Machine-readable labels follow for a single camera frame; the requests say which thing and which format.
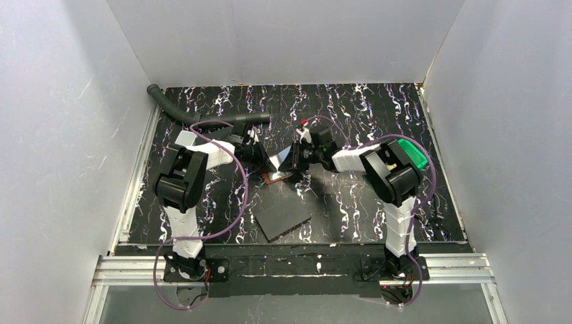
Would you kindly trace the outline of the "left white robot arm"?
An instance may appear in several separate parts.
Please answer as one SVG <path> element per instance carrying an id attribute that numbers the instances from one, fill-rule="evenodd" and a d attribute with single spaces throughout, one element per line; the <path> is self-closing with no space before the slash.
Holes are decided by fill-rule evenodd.
<path id="1" fill-rule="evenodd" d="M 198 234 L 196 207 L 205 189 L 208 170 L 234 163 L 247 182 L 246 166 L 256 171 L 274 171 L 258 130 L 238 121 L 207 136 L 193 128 L 179 133 L 161 163 L 153 190 L 165 210 L 172 233 L 173 255 L 170 266 L 196 275 L 206 262 L 199 256 L 204 236 Z"/>

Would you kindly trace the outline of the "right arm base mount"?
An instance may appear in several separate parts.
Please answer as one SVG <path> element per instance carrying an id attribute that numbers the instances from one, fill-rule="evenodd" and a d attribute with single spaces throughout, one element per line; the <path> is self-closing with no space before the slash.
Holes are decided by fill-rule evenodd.
<path id="1" fill-rule="evenodd" d="M 420 295 L 416 284 L 430 279 L 426 259 L 403 255 L 365 256 L 359 261 L 355 280 L 380 284 L 382 298 L 388 305 L 404 307 Z"/>

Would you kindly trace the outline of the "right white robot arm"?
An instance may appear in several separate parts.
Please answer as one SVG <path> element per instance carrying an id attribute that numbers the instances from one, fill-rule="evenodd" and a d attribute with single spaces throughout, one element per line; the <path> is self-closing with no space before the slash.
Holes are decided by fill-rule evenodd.
<path id="1" fill-rule="evenodd" d="M 301 126 L 278 166 L 280 172 L 304 172 L 320 164 L 333 173 L 360 172 L 366 176 L 384 204 L 388 234 L 384 244 L 387 270 L 398 272 L 416 261 L 413 236 L 413 208 L 422 183 L 421 167 L 416 162 L 420 145 L 397 134 L 388 134 L 358 147 L 341 148 L 328 127 Z"/>

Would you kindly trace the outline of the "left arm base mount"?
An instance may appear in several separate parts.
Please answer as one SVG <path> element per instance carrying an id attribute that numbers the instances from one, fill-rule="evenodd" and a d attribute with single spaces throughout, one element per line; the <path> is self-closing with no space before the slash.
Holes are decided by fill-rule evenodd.
<path id="1" fill-rule="evenodd" d="M 195 306 L 203 301 L 209 293 L 210 284 L 226 282 L 229 279 L 230 264 L 227 259 L 209 259 L 205 252 L 200 252 L 194 259 L 187 259 L 174 252 L 163 255 L 165 271 L 163 281 L 176 284 L 197 284 L 197 286 L 184 286 L 182 290 L 197 290 L 197 294 L 191 300 L 186 298 L 183 304 Z"/>

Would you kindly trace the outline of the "brown leather card holder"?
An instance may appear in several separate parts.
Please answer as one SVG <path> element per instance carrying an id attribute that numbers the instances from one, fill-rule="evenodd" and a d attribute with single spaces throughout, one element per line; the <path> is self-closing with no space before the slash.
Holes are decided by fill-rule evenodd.
<path id="1" fill-rule="evenodd" d="M 290 171 L 276 171 L 276 172 L 267 172 L 262 174 L 264 178 L 265 184 L 272 184 L 275 182 L 279 182 L 285 180 L 293 175 L 293 172 Z"/>

